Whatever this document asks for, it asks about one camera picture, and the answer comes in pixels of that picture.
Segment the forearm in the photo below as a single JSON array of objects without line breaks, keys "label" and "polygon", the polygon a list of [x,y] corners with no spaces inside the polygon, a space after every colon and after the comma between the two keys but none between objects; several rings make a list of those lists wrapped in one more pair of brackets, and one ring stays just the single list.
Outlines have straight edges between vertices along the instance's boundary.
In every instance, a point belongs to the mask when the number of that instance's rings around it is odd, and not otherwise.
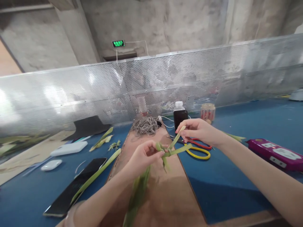
[{"label": "forearm", "polygon": [[74,215],[75,227],[96,227],[108,213],[118,196],[131,182],[125,171],[119,172],[99,191],[79,206]]},{"label": "forearm", "polygon": [[289,223],[293,226],[303,223],[303,184],[234,139],[226,140],[218,148],[239,167]]}]

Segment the red scissors handle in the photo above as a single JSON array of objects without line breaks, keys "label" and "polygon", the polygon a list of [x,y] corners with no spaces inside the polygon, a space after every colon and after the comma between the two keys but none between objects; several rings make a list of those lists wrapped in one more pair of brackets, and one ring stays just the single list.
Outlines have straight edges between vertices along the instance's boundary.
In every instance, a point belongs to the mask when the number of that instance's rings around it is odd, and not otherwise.
[{"label": "red scissors handle", "polygon": [[191,141],[189,141],[189,142],[191,142],[191,143],[195,144],[196,146],[201,147],[203,149],[207,149],[207,150],[211,150],[212,149],[212,146],[209,146],[209,145],[204,146],[204,145],[202,145],[200,143],[195,142],[194,140],[199,140],[199,139],[198,138],[191,138]]}]

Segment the perforated metal panel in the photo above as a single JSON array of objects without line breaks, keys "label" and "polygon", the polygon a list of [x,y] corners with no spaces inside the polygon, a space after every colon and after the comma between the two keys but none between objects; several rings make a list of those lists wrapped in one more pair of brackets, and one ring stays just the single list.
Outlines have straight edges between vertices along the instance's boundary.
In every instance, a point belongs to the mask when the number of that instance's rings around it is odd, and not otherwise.
[{"label": "perforated metal panel", "polygon": [[303,86],[303,35],[0,78],[0,136],[74,129],[283,94]]}]

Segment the smartphone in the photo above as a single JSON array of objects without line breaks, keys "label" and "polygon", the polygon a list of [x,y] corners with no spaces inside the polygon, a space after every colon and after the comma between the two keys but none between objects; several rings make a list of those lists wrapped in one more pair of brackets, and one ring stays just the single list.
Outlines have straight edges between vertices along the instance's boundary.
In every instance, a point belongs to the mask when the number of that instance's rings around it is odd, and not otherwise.
[{"label": "smartphone", "polygon": [[187,110],[176,110],[174,111],[174,122],[175,122],[175,130],[177,130],[179,124],[188,119]]},{"label": "smartphone", "polygon": [[72,181],[72,183],[67,186],[67,188],[59,195],[52,205],[50,205],[47,210],[44,211],[43,215],[64,217],[69,209],[77,202],[82,193],[80,193],[71,204],[70,202],[72,201],[74,195],[81,188],[81,186],[104,165],[106,160],[107,158],[93,159]]}]

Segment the green exit sign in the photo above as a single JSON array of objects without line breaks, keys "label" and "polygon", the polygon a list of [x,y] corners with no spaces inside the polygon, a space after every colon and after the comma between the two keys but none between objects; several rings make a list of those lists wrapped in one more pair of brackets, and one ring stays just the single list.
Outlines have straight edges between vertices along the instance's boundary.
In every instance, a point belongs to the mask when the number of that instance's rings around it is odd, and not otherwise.
[{"label": "green exit sign", "polygon": [[119,40],[119,41],[112,41],[113,47],[122,47],[125,46],[124,40]]}]

